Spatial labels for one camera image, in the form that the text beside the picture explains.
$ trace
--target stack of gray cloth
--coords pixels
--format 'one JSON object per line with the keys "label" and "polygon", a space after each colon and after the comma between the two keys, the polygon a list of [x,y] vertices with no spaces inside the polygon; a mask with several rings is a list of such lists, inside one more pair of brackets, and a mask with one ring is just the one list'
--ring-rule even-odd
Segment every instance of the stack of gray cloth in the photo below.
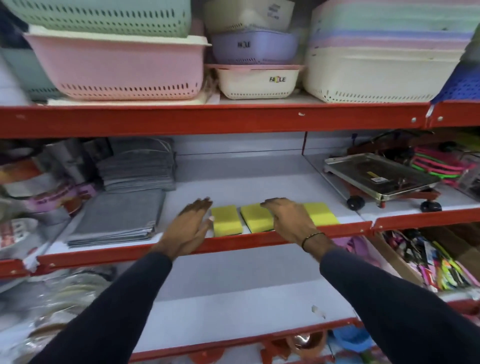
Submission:
{"label": "stack of gray cloth", "polygon": [[109,138],[113,156],[97,163],[107,192],[175,190],[173,141],[160,137]]}
{"label": "stack of gray cloth", "polygon": [[164,200],[161,189],[100,193],[86,203],[82,219],[66,243],[82,247],[149,240],[157,233]]}

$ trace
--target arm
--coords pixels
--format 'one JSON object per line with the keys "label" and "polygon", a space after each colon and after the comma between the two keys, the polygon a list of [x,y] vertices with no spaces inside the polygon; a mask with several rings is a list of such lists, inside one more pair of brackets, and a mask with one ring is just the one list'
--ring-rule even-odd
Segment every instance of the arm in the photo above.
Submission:
{"label": "arm", "polygon": [[211,205],[210,199],[188,205],[151,252],[102,292],[30,363],[128,363],[172,261],[203,242],[211,221],[202,220]]}
{"label": "arm", "polygon": [[318,230],[302,205],[272,199],[263,206],[275,230],[320,263],[392,363],[480,363],[480,329],[440,298],[336,248],[323,234],[306,239]]}

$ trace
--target person's right hand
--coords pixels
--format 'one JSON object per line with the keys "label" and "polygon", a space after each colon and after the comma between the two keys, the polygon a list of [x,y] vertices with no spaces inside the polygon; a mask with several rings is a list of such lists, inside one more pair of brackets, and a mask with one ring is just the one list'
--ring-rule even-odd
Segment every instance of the person's right hand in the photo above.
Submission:
{"label": "person's right hand", "polygon": [[287,198],[270,198],[260,206],[274,216],[274,229],[285,240],[301,245],[305,238],[319,232],[303,205]]}

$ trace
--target pink basket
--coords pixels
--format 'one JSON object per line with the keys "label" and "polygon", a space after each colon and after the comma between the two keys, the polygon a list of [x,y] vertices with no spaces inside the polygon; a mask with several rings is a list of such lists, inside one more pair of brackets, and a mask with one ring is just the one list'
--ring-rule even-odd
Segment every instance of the pink basket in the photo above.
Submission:
{"label": "pink basket", "polygon": [[79,100],[190,99],[202,88],[206,38],[51,31],[25,34],[53,84]]}

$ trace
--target hand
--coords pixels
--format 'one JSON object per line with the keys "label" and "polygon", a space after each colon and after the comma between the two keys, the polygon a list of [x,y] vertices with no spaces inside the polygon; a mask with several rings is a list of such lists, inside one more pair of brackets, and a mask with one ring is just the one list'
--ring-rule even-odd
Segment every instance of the hand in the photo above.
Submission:
{"label": "hand", "polygon": [[173,261],[180,255],[196,250],[204,242],[208,229],[212,227],[213,217],[202,222],[212,203],[207,197],[187,205],[170,223],[160,241],[152,247],[152,251],[161,252]]}
{"label": "hand", "polygon": [[307,210],[287,198],[270,198],[260,206],[274,216],[274,229],[285,240],[301,245],[305,238],[318,232]]}

